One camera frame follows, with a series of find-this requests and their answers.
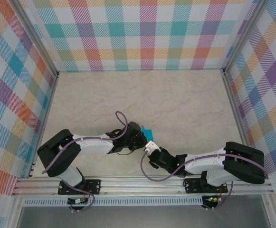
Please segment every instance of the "plaid wall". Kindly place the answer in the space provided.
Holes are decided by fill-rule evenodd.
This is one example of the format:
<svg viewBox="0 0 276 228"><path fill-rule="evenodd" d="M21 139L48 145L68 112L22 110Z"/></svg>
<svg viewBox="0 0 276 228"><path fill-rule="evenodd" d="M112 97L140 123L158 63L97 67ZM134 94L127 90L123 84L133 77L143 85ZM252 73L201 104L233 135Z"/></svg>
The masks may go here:
<svg viewBox="0 0 276 228"><path fill-rule="evenodd" d="M254 12L254 10L257 6L257 3L258 3L258 0L253 0L253 3L251 4L250 8L248 9L248 12L247 12L247 14L246 14L241 26L240 26L240 29L238 30L238 32L235 36L235 39L233 40L233 43L232 43L230 49L228 50L228 54L227 54L225 60L223 61L222 68L225 68L225 66L226 66L226 64L229 60L229 57L233 53L233 50L234 50L235 46L237 45L237 43L238 43L238 41L241 37L242 32L246 28L246 25L247 25L248 21L250 20L251 16L253 15L253 12Z"/></svg>
<svg viewBox="0 0 276 228"><path fill-rule="evenodd" d="M33 24L34 29L37 32L39 38L41 39L41 41L42 41L45 49L47 50L49 56L51 57L53 64L55 65L55 67L57 69L61 69L61 66L58 65L56 58L54 57L52 51L50 50L49 45L48 45L46 39L44 38L43 33L41 32L41 29L39 28L37 22L35 21L34 17L32 16L32 13L31 13L31 11L29 10L29 8L27 6L26 0L19 0L19 2L21 3L22 7L24 8L24 11L25 11L26 15L28 16L31 23Z"/></svg>
<svg viewBox="0 0 276 228"><path fill-rule="evenodd" d="M244 20L241 12L252 4L252 0L21 2L35 27L47 34L45 46L56 65L67 71L221 68Z"/></svg>
<svg viewBox="0 0 276 228"><path fill-rule="evenodd" d="M263 12L229 78L248 139L266 154L276 191L276 0Z"/></svg>
<svg viewBox="0 0 276 228"><path fill-rule="evenodd" d="M36 147L53 76L7 0L0 0L0 227Z"/></svg>

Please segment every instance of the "table surface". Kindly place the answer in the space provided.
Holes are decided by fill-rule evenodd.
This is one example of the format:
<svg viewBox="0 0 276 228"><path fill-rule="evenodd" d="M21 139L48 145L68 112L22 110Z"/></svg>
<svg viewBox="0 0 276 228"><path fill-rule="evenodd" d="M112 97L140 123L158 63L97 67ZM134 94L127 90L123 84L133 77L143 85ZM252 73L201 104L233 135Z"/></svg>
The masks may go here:
<svg viewBox="0 0 276 228"><path fill-rule="evenodd" d="M61 73L42 143L62 129L90 136L122 128L115 111L151 129L154 141L172 155L241 142L220 72L178 70ZM73 165L86 176L141 176L142 155L142 149L128 156L82 155ZM147 158L144 168L150 175L167 174ZM43 169L38 159L33 176Z"/></svg>

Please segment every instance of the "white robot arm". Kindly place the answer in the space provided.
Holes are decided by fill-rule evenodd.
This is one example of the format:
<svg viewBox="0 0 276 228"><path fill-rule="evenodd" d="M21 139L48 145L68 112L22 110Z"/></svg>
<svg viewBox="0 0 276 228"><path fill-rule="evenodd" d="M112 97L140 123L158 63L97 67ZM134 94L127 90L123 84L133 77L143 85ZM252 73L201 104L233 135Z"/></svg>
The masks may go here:
<svg viewBox="0 0 276 228"><path fill-rule="evenodd" d="M175 157L170 155L167 150L149 141L145 146L146 153L150 159L150 164L154 168L163 168L172 174L179 166L187 163L174 175L186 177L187 175L201 174L202 180L207 187L218 187L223 183L242 180L252 184L262 184L265 181L264 172L255 165L228 156L218 156L219 154L233 154L247 158L262 167L264 166L264 154L260 150L244 146L236 142L227 142L226 147L220 150L204 153L200 155L182 154ZM208 155L214 157L198 159Z"/></svg>
<svg viewBox="0 0 276 228"><path fill-rule="evenodd" d="M90 137L91 139L84 140L86 136L79 136L70 133L68 129L60 131L53 136L48 142L38 149L38 156L45 168L50 166L60 150L69 142L81 139L67 146L63 153L55 160L55 162L47 170L49 177L59 177L64 182L76 189L83 190L85 187L85 179L78 168L71 165L72 161L80 155L89 153L105 153L112 154L120 152L123 148L128 148L130 151L135 151L144 147L147 144L147 139L141 132L140 126L135 122L130 122L127 130L125 128L116 129L110 133L100 136ZM124 135L117 140L99 140L98 138L110 139Z"/></svg>

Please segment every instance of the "black mounting bracket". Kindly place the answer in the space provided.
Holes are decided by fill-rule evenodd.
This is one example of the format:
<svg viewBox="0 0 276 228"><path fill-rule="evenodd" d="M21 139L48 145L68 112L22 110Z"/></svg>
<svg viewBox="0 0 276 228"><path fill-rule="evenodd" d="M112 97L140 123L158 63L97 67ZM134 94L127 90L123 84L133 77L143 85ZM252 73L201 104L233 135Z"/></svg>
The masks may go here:
<svg viewBox="0 0 276 228"><path fill-rule="evenodd" d="M185 193L227 193L228 187L226 184L222 184L219 187L214 187L209 184L200 183L200 178L186 178L183 181L183 186L185 187Z"/></svg>
<svg viewBox="0 0 276 228"><path fill-rule="evenodd" d="M88 191L94 195L100 194L101 180L85 180L80 190ZM57 191L58 195L84 195L84 193L69 188L64 182L60 181Z"/></svg>
<svg viewBox="0 0 276 228"><path fill-rule="evenodd" d="M203 208L215 208L218 206L218 199L216 196L202 196L202 203Z"/></svg>

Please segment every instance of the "blue block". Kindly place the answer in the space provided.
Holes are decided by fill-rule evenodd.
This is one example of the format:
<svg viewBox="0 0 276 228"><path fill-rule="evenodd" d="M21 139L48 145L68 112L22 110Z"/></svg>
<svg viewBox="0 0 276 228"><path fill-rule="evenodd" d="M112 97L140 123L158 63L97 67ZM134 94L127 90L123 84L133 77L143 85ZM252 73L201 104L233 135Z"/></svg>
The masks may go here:
<svg viewBox="0 0 276 228"><path fill-rule="evenodd" d="M142 126L141 132L144 133L144 136L147 138L147 141L153 141L153 135L151 129L145 129L144 126Z"/></svg>

